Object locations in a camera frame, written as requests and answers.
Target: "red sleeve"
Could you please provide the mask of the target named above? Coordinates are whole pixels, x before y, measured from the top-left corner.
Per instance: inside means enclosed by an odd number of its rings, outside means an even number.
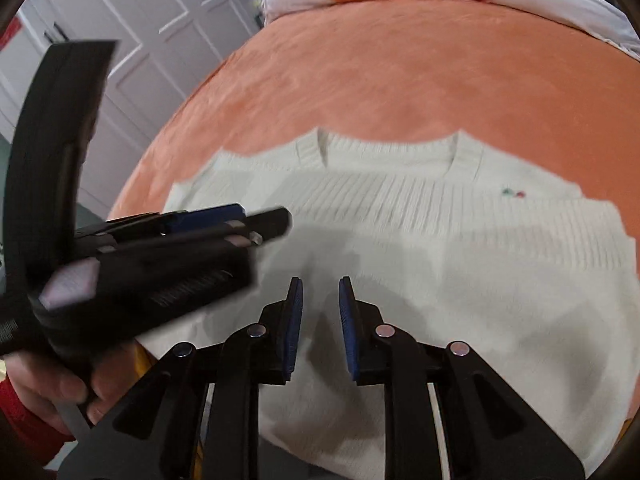
[[[18,399],[9,377],[0,382],[0,410],[24,447],[43,466],[51,462],[65,442],[74,440],[27,410]]]

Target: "blue gripper pad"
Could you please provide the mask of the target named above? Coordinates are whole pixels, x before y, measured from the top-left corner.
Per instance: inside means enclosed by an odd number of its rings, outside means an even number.
[[[342,336],[344,337],[344,351],[347,354],[347,366],[354,381],[360,376],[360,364],[358,362],[358,339],[354,323],[353,289],[351,282],[346,278],[340,280],[338,287],[338,300],[340,302],[340,320],[342,321]]]
[[[289,293],[285,300],[286,308],[290,307],[289,322],[287,324],[282,348],[282,373],[289,381],[296,366],[298,354],[298,339],[300,337],[300,323],[302,322],[302,280],[292,278]]]
[[[185,233],[205,229],[230,220],[242,220],[246,214],[239,204],[229,204],[199,211],[176,213],[175,219],[169,224],[171,233]]]

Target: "orange bedspread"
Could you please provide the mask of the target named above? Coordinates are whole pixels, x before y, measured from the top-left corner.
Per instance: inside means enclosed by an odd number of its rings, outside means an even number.
[[[172,183],[222,146],[254,153],[319,125],[405,142],[464,128],[613,201],[640,237],[640,63],[578,30],[468,0],[277,20],[169,121],[112,217],[161,210]]]

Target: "folded sweater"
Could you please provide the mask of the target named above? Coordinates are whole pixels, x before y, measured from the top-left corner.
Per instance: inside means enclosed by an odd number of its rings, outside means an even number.
[[[255,322],[291,276],[305,286],[298,360],[260,391],[260,433],[356,479],[384,476],[382,387],[347,372],[337,284],[418,341],[465,340],[590,474],[614,445],[640,368],[634,241],[615,206],[465,134],[376,144],[315,130],[252,157],[220,152],[166,209],[290,209],[258,252],[258,286],[143,338],[162,355]]]

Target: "person's left hand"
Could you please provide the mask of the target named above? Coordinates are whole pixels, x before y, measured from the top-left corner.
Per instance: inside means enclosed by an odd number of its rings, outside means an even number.
[[[84,402],[87,386],[71,371],[47,357],[17,352],[4,358],[7,376],[20,402],[34,415],[60,433],[70,434],[52,401]],[[92,423],[107,413],[138,380],[135,344],[105,354],[95,365],[91,388],[97,395],[87,409]]]

